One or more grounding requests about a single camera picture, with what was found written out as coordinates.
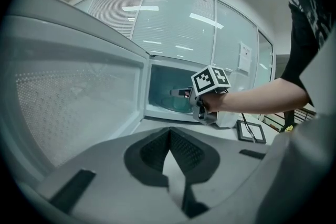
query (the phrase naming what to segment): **person's arm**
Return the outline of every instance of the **person's arm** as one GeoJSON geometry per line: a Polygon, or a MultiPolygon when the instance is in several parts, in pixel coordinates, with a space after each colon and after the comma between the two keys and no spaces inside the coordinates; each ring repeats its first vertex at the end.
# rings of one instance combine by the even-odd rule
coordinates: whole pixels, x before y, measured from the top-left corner
{"type": "Polygon", "coordinates": [[[299,76],[318,52],[318,43],[300,7],[290,4],[290,9],[291,52],[281,78],[243,92],[205,94],[202,99],[208,110],[271,114],[302,108],[309,102],[299,76]]]}
{"type": "Polygon", "coordinates": [[[209,93],[202,99],[211,112],[252,114],[272,114],[293,110],[305,106],[309,101],[304,89],[284,79],[277,79],[259,88],[243,92],[209,93]]]}

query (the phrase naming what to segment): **person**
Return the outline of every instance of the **person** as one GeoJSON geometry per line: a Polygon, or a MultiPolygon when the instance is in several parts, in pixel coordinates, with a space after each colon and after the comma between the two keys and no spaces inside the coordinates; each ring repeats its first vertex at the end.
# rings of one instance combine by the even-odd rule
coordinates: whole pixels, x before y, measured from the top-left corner
{"type": "Polygon", "coordinates": [[[290,132],[297,125],[295,122],[295,110],[285,111],[285,124],[281,128],[280,133],[282,132],[290,132]]]}
{"type": "Polygon", "coordinates": [[[291,51],[279,79],[259,88],[202,96],[211,111],[272,114],[304,107],[310,98],[299,76],[326,41],[334,23],[334,0],[289,0],[291,51]]]}

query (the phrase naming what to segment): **black t-shirt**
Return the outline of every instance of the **black t-shirt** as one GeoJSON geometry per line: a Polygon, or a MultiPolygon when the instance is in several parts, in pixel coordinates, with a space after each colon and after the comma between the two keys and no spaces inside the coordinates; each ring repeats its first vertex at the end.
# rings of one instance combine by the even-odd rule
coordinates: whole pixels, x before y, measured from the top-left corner
{"type": "Polygon", "coordinates": [[[291,51],[281,78],[304,88],[299,76],[328,38],[334,23],[330,0],[289,0],[291,51]]]}

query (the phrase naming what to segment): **forearm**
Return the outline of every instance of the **forearm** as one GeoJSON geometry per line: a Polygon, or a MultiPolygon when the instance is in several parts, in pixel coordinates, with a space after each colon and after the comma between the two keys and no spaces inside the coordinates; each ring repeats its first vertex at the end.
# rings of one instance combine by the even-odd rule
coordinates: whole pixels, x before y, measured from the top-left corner
{"type": "Polygon", "coordinates": [[[307,93],[297,85],[277,79],[259,88],[223,94],[220,110],[253,114],[272,114],[305,106],[307,93]]]}

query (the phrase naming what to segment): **cable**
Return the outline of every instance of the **cable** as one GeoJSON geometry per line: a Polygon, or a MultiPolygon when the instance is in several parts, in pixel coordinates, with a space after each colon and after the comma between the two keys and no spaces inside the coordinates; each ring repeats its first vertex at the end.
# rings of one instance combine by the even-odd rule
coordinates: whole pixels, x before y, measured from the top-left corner
{"type": "Polygon", "coordinates": [[[246,118],[245,118],[245,115],[244,115],[243,113],[242,113],[242,117],[243,117],[244,125],[245,125],[247,131],[248,131],[249,134],[252,136],[253,143],[257,143],[257,139],[256,139],[256,137],[254,136],[254,133],[252,132],[250,126],[248,125],[248,123],[247,123],[247,121],[246,121],[246,118]]]}

